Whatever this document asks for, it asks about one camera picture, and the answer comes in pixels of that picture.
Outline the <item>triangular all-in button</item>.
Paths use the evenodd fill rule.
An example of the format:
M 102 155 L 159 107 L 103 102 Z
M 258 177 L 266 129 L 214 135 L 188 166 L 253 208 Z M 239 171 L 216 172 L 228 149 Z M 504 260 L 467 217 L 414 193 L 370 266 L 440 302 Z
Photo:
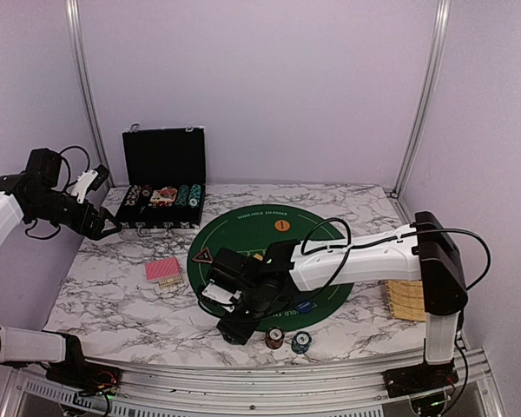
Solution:
M 202 249 L 197 255 L 192 258 L 192 262 L 195 263 L 206 263 L 212 264 L 214 261 L 214 257 L 209 248 Z

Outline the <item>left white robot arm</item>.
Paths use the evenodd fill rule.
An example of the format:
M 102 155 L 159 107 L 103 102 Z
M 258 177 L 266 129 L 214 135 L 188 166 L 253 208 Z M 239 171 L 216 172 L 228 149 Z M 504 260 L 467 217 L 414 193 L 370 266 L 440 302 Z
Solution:
M 30 152 L 21 173 L 0 176 L 0 248 L 20 223 L 34 228 L 46 221 L 93 241 L 121 231 L 121 223 L 106 208 L 96 208 L 87 198 L 88 192 L 105 183 L 109 170 L 102 164 L 87 168 L 60 189 L 60 171 L 68 166 L 62 152 L 40 148 Z M 75 387 L 86 386 L 92 379 L 92 367 L 77 337 L 0 325 L 0 364 L 38 362 L 58 364 L 60 375 Z

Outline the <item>blue small blind button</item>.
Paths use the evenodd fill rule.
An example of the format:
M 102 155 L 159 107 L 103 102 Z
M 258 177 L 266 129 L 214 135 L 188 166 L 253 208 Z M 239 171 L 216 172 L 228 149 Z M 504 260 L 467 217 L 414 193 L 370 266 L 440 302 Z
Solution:
M 304 301 L 298 306 L 295 307 L 295 310 L 299 314 L 309 314 L 311 313 L 315 308 L 315 303 L 313 301 Z

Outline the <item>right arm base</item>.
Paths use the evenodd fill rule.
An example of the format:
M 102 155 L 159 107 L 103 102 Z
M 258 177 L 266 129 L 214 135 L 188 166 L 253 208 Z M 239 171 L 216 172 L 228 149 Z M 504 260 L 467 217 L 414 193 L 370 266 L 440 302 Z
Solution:
M 457 371 L 450 365 L 426 364 L 386 370 L 383 379 L 389 398 L 449 387 L 459 381 Z

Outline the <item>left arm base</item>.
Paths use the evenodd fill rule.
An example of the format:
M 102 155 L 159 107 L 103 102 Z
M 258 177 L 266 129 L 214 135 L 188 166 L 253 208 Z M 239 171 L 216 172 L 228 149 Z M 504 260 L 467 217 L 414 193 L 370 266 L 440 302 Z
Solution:
M 81 396 L 114 392 L 122 376 L 122 370 L 94 362 L 51 363 L 46 378 L 65 386 L 77 388 Z

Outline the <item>brown chip stack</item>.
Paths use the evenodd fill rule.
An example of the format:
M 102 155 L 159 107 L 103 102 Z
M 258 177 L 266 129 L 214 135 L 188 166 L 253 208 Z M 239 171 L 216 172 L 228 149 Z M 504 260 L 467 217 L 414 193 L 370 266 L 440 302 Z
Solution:
M 281 328 L 269 328 L 265 333 L 265 343 L 270 349 L 276 350 L 281 348 L 285 339 L 285 334 Z

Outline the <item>orange round dealer button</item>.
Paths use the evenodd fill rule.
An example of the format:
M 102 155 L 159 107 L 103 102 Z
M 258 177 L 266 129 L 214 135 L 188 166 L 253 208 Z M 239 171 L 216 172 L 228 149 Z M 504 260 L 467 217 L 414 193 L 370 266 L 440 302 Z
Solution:
M 284 232 L 287 232 L 291 228 L 291 223 L 286 220 L 280 219 L 275 222 L 274 227 L 279 232 L 284 233 Z

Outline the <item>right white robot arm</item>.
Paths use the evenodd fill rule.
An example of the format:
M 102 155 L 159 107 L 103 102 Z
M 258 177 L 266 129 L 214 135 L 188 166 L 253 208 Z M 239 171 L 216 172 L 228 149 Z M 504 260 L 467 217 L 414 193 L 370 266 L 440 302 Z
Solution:
M 412 380 L 430 389 L 452 361 L 470 285 L 454 235 L 485 241 L 460 228 L 443 227 L 435 215 L 376 235 L 315 241 L 313 226 L 302 240 L 272 242 L 261 258 L 220 248 L 212 260 L 200 302 L 223 308 L 218 328 L 226 341 L 244 345 L 262 320 L 294 308 L 302 294 L 314 298 L 332 285 L 365 281 L 421 281 L 425 310 L 425 359 Z

